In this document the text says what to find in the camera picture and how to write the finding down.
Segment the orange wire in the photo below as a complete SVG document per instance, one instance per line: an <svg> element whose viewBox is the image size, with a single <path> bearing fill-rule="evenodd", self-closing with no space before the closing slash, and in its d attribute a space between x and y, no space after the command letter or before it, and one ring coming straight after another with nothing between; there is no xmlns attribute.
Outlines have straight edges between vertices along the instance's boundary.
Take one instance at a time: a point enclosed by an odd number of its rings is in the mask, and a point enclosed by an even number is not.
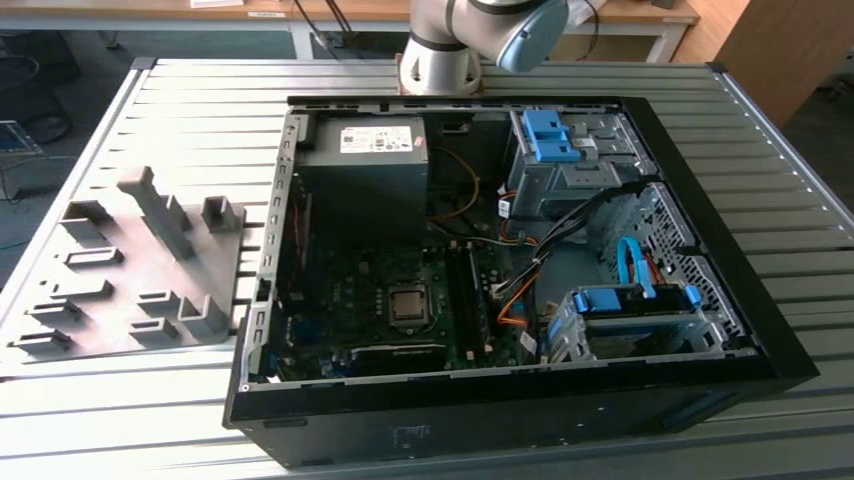
<svg viewBox="0 0 854 480"><path fill-rule="evenodd" d="M507 312L509 311L509 307L512 306L515 301L519 300L519 297L521 296L524 291L528 289L528 287L533 283L533 280L536 280L537 275L539 275L539 270L536 270L536 273L531 275L531 278L527 279L527 281L519 287L519 290L516 290L516 293L513 293L512 297L509 298L509 301L507 302L507 304L504 305L504 308L501 308L501 311L497 314L497 323L511 323L513 325L527 326L528 322L525 322L524 320L513 317L504 317L504 315L507 315Z"/></svg>
<svg viewBox="0 0 854 480"><path fill-rule="evenodd" d="M501 240L507 241L507 242L515 242L516 239L511 238L507 236L507 234L504 233L507 231L507 221L509 219L504 219L501 220L501 224L497 227L497 236L500 237ZM528 243L531 245L536 245L539 242L536 241L536 239L533 237L524 237L524 243Z"/></svg>
<svg viewBox="0 0 854 480"><path fill-rule="evenodd" d="M463 208L453 210L449 213L441 213L439 215L433 215L432 217L427 217L427 220L432 222L437 222L440 220L449 220L457 215L461 215L463 213L465 213L465 210L468 210L472 207L472 205L477 202L477 197L480 196L480 178L477 178L477 173L475 172L475 169L471 168L471 165L468 165L468 162L463 160L463 157L460 157L453 151L448 150L444 147L432 147L432 148L433 150L439 150L440 152L444 152L451 157L453 157L453 160L459 162L459 164L463 166L463 168L468 172L468 175L471 175L471 181L473 182L473 185L475 185L475 189L471 192L471 200L468 200L468 203L463 206Z"/></svg>

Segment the ram slot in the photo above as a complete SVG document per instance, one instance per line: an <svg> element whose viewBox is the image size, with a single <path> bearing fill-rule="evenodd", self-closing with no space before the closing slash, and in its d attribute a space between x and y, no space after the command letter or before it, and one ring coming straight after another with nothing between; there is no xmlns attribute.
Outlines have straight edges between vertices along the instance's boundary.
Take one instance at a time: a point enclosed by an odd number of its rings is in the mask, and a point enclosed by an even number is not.
<svg viewBox="0 0 854 480"><path fill-rule="evenodd" d="M487 345L485 304L471 248L448 248L444 265L457 352L465 360L479 359L491 348Z"/></svg>

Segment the green circuit board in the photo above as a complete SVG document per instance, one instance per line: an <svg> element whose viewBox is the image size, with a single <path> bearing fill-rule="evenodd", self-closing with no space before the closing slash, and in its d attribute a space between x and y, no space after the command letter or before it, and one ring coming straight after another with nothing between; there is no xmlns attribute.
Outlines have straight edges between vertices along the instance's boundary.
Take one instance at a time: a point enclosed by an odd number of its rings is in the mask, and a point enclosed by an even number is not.
<svg viewBox="0 0 854 480"><path fill-rule="evenodd" d="M499 281L497 255L476 250L477 288ZM444 370L513 365L513 332L489 331L489 353L467 358L459 351L444 247L319 250L312 259L312 296L287 321L285 352L279 358L284 380L345 376L335 368L347 351L372 345L443 345ZM392 293L423 289L427 321L415 327L395 326Z"/></svg>

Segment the paper on desk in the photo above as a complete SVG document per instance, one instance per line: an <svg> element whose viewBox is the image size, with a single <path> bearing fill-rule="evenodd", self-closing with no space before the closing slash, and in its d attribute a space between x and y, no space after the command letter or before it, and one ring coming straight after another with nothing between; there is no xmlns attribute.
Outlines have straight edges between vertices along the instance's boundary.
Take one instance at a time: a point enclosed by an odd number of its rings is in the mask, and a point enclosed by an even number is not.
<svg viewBox="0 0 854 480"><path fill-rule="evenodd" d="M189 8L235 7L243 0L189 0Z"/></svg>

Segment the wooden desk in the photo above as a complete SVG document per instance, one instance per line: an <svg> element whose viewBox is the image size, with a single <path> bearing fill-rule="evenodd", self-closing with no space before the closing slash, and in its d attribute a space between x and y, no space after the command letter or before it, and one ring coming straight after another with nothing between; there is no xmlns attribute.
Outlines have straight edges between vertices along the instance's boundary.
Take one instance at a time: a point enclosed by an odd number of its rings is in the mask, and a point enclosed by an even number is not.
<svg viewBox="0 0 854 480"><path fill-rule="evenodd" d="M356 31L405 32L409 0L339 0ZM303 0L324 31L340 30L324 0ZM599 11L600 35L656 37L647 61L667 62L699 16L684 0L664 10L636 0L610 0ZM592 33L588 21L569 34ZM189 8L189 0L0 0L0 28L21 30L289 30L297 58L312 58L311 30L291 0L248 0L240 7Z"/></svg>

